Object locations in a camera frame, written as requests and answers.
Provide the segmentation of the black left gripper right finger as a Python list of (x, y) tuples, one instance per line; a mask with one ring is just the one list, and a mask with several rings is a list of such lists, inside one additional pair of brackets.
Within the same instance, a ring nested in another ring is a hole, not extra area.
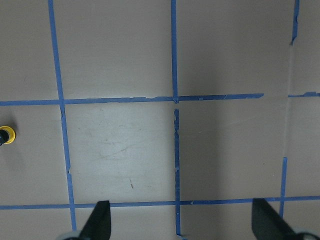
[(254, 198), (251, 229), (257, 240), (294, 240), (296, 233), (264, 198)]

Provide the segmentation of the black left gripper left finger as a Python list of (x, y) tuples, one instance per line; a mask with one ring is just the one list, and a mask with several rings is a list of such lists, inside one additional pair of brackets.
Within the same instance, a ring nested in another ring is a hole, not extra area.
[(109, 240), (111, 237), (111, 207), (108, 200), (98, 201), (82, 228), (80, 240)]

